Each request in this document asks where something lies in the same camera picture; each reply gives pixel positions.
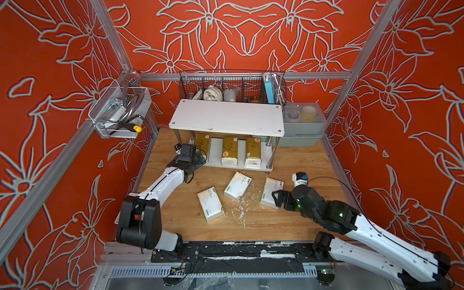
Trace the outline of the gold tissue pack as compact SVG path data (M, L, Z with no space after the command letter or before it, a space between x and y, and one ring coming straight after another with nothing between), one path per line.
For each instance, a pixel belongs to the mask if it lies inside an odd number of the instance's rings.
M261 139L256 137L248 137L246 139L245 151L246 167L259 167L261 162Z
M238 165L238 138L224 137L222 142L221 164L223 166Z
M195 146L198 148L205 160L208 160L210 143L211 139L209 134L201 132L196 133Z

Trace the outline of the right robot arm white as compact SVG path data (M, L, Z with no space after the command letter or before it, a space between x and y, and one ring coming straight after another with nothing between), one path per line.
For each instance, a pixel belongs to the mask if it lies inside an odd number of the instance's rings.
M359 210L327 201L304 184L272 193L278 208L296 211L323 227L312 250L319 259L351 263L389 279L406 290L450 290L450 257L429 252L376 227Z

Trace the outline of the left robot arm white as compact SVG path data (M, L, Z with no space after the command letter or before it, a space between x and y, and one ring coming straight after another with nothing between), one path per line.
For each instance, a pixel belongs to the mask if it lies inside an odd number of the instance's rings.
M205 163L202 155L176 157L150 187L128 194L118 214L116 241L141 249L179 252L182 236L163 229L161 208L174 190Z

